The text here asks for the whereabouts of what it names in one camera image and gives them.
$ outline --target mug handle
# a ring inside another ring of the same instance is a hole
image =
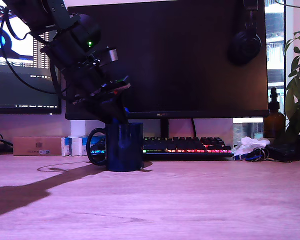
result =
[[[93,129],[90,132],[90,134],[88,136],[88,139],[86,140],[86,154],[87,154],[87,156],[88,156],[91,163],[93,163],[94,165],[97,165],[97,166],[104,166],[105,162],[106,162],[106,159],[99,160],[99,159],[97,159],[97,157],[93,157],[92,154],[91,154],[91,150],[90,150],[92,137],[96,133],[102,133],[102,134],[105,135],[105,128],[96,128],[96,129]]]

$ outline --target computer monitor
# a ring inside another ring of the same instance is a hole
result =
[[[5,3],[0,0],[0,27]],[[29,28],[21,19],[10,13],[13,30],[23,37]],[[41,35],[51,40],[55,32]],[[44,46],[31,35],[19,41],[12,37],[7,25],[3,27],[3,44],[14,70],[28,84],[55,92],[49,69],[49,58],[40,49]],[[42,93],[21,83],[11,72],[3,57],[0,44],[0,114],[60,114],[61,101],[56,95]]]
[[[267,70],[264,1],[258,1],[260,53],[246,65],[227,57],[234,35],[245,29],[243,0],[169,0],[69,7],[95,18],[100,49],[117,48],[118,61],[103,70],[128,75],[124,94],[130,119],[265,116]],[[74,105],[67,119],[95,117]]]

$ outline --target headphones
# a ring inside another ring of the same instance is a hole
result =
[[[256,34],[255,12],[258,0],[243,0],[246,12],[245,30],[237,33],[228,48],[228,59],[235,65],[244,65],[255,58],[261,50],[261,39]]]

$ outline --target window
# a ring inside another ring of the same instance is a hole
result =
[[[268,71],[268,96],[271,87],[277,88],[281,113],[284,112],[284,6],[274,0],[265,0],[266,59]],[[263,132],[263,119],[233,119],[233,143],[242,137],[259,138]]]

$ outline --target wooden desk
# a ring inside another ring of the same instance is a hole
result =
[[[300,240],[300,161],[148,165],[0,155],[0,240]]]

